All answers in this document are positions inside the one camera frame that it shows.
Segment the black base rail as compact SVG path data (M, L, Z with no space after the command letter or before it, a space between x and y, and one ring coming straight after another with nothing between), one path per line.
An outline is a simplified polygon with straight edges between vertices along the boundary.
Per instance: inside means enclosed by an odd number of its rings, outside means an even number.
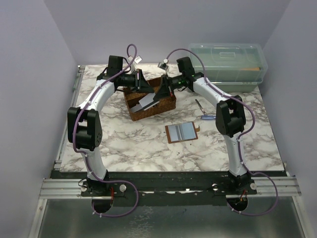
M84 197L108 196L114 188L121 206L214 205L225 206L226 196L253 195L250 176L234 179L228 172L109 172L106 183L85 182Z

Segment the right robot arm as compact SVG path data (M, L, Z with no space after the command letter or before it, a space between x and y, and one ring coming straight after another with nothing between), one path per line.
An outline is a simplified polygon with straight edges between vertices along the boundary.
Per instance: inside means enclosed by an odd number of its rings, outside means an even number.
M177 60L179 76L161 76L159 90L154 100L174 96L174 90L189 88L210 102L216 109L215 125L223 135L229 158L228 189L233 194L239 194L251 183L251 173L244 163L244 148L242 135L246 125L245 104L238 95L231 96L217 88L201 72L195 72L189 57Z

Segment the brown woven basket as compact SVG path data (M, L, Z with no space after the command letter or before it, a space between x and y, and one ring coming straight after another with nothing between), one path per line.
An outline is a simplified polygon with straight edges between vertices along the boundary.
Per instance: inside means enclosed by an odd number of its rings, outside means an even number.
M148 83L154 88L154 93L156 93L161 86L161 77L151 79L148 81ZM133 92L127 87L123 89L123 92L128 112L133 121L138 121L151 116L155 116L176 108L176 96L174 95L160 99L158 102L153 102L147 105L143 111L132 113L130 109L139 104L139 100L145 97L148 93Z

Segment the clear lidded plastic box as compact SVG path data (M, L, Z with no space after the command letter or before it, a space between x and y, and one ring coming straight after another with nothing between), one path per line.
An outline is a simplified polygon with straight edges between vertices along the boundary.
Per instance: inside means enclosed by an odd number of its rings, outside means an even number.
M189 50L196 72L206 69L206 77L224 92L252 92L264 79L268 69L259 44L191 43Z

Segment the aluminium side rail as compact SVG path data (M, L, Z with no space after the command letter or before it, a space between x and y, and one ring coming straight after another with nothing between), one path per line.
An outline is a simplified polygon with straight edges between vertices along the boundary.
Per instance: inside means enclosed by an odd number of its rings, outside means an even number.
M73 94L72 94L72 98L71 98L71 102L70 102L71 107L74 107L76 105L77 98L79 95L80 86L81 86L83 75L84 75L84 71L85 71L85 66L79 65L77 75L75 78L75 83L74 83L73 88L72 88ZM68 139L67 139L67 123L65 123L61 142L59 144L58 152L57 152L57 155L56 155L56 158L54 161L53 170L58 170L58 171L60 170L61 163L62 163L62 157L63 157L63 153L64 153L64 149L65 149L67 141L68 141Z

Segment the brown leather card holder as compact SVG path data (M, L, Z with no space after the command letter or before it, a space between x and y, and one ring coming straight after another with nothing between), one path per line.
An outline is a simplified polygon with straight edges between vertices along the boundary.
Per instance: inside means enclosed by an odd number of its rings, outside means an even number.
M200 127L195 127L194 122L165 126L167 141L169 144L198 139Z

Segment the blue handled screwdriver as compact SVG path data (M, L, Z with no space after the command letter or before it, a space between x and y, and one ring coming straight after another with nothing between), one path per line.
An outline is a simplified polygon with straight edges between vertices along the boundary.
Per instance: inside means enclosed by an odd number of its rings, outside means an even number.
M202 115L201 119L202 120L215 120L216 117L215 116L210 116L210 115Z

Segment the stack of credit cards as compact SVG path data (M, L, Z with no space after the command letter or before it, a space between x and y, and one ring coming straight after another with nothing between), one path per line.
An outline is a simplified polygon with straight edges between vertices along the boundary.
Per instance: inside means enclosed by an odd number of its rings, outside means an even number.
M134 107L132 107L132 108L130 109L130 111L131 111L132 113L136 113L136 112L139 112L139 111L143 111L144 108L145 108L145 107L143 107L141 104L137 104L137 105L135 105Z

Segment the grey credit card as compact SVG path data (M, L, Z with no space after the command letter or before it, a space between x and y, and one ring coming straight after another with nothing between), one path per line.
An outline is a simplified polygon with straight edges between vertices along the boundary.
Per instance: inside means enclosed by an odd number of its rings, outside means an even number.
M139 104L143 107L146 107L147 105L151 104L154 102L154 96L155 93L149 93L145 97L139 100Z

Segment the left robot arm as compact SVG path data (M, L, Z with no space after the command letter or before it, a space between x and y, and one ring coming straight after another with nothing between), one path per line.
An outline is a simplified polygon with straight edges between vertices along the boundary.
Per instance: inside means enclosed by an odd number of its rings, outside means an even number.
M127 87L139 93L153 96L155 91L146 81L143 72L136 68L137 56L110 56L108 66L98 76L95 87L88 98L78 107L67 111L67 137L73 150L81 154L87 168L87 182L99 196L109 192L108 171L104 166L99 145L103 137L100 111L118 87Z

